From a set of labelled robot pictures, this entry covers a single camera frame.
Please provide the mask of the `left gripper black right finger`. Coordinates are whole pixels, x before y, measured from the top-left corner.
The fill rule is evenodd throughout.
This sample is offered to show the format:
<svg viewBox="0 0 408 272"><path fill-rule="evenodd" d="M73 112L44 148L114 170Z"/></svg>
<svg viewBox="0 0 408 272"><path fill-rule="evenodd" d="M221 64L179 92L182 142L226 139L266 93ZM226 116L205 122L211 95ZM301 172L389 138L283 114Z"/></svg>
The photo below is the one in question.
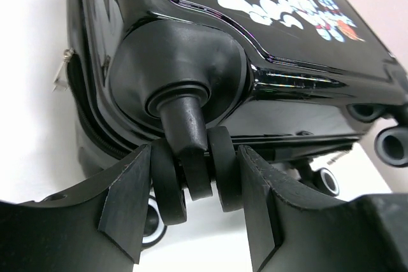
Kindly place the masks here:
<svg viewBox="0 0 408 272"><path fill-rule="evenodd" d="M407 195L350 202L322 194L241 146L242 199L254 271L406 271Z"/></svg>

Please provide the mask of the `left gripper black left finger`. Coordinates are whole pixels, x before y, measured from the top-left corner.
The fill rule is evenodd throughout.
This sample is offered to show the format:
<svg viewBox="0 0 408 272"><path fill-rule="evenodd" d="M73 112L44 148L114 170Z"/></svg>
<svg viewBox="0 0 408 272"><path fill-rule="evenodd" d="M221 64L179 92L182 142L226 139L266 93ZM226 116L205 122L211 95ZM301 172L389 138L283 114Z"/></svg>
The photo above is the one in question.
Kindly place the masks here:
<svg viewBox="0 0 408 272"><path fill-rule="evenodd" d="M40 202L1 203L2 271L132 271L140 261L150 147Z"/></svg>

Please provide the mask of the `black space-print kids suitcase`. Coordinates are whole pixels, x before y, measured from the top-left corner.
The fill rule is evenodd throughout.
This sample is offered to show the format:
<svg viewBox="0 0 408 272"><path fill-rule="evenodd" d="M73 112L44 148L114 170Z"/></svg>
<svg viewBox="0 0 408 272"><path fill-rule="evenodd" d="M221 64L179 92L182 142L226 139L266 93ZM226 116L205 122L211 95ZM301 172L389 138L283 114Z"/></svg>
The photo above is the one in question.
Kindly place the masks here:
<svg viewBox="0 0 408 272"><path fill-rule="evenodd" d="M143 248L186 221L185 191L239 210L233 151L310 173L314 157L374 142L407 166L407 75L348 0L67 0L62 75L92 176L152 145Z"/></svg>

